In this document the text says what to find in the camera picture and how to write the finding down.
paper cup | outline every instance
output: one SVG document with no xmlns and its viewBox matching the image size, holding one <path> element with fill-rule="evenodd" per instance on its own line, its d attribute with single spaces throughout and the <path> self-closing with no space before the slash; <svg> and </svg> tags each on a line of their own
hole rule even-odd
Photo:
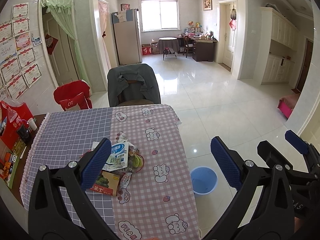
<svg viewBox="0 0 320 240">
<path fill-rule="evenodd" d="M 37 126 L 36 126 L 36 124 L 35 124 L 35 121 L 33 121 L 33 118 L 30 118 L 30 119 L 28 120 L 27 124 L 31 127 L 31 129 L 32 129 L 33 131 L 37 130 Z"/>
</svg>

tablecloth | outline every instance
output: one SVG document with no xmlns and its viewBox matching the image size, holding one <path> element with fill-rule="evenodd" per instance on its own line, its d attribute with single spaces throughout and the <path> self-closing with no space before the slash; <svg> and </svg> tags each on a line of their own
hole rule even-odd
<svg viewBox="0 0 320 240">
<path fill-rule="evenodd" d="M 162 54 L 164 48 L 172 48 L 175 52 L 180 51 L 180 46 L 177 38 L 160 38 L 158 41 L 157 49 L 160 49 Z"/>
<path fill-rule="evenodd" d="M 117 197 L 87 190 L 92 204 L 119 238 L 199 239 L 196 204 L 180 138 L 179 119 L 168 105 L 123 106 L 50 114 L 21 185 L 28 202 L 39 165 L 65 166 L 103 137 L 116 143 L 120 132 L 140 149 L 145 165 Z M 74 223 L 82 226 L 65 189 L 63 199 Z"/>
</svg>

gray jacket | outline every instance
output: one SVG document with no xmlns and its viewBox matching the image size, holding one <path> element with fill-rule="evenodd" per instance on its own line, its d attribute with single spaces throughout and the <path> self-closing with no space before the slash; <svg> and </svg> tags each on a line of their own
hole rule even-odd
<svg viewBox="0 0 320 240">
<path fill-rule="evenodd" d="M 133 64 L 112 68 L 109 70 L 107 78 L 110 107 L 119 105 L 118 96 L 121 93 L 125 101 L 147 99 L 154 104 L 161 104 L 155 73 L 147 64 Z M 128 84 L 127 80 L 140 82 Z"/>
</svg>

window frame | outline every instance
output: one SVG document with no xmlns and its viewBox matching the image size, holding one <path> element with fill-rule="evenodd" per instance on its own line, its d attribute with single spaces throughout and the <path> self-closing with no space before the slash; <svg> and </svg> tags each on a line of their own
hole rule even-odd
<svg viewBox="0 0 320 240">
<path fill-rule="evenodd" d="M 177 2 L 177 18 L 178 18 L 178 27 L 177 28 L 168 28 L 168 29 L 155 29 L 155 30 L 144 30 L 143 29 L 143 21 L 142 21 L 142 2 L 143 1 L 151 1 L 151 0 L 140 0 L 140 19 L 141 19 L 141 29 L 142 32 L 158 32 L 158 31 L 179 31 L 180 30 L 180 15 L 179 15 L 179 0 L 159 0 L 159 1 L 176 1 Z"/>
</svg>

brown door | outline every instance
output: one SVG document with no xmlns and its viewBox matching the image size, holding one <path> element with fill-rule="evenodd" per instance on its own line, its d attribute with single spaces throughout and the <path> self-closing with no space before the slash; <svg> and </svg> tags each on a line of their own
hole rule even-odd
<svg viewBox="0 0 320 240">
<path fill-rule="evenodd" d="M 308 76 L 311 58 L 312 58 L 312 50 L 313 50 L 313 42 L 307 40 L 306 55 L 304 57 L 301 75 L 300 75 L 300 78 L 299 78 L 299 81 L 297 84 L 297 90 L 299 90 L 300 92 L 302 91 L 303 86 L 304 86 L 306 79 L 307 79 L 307 76 Z"/>
</svg>

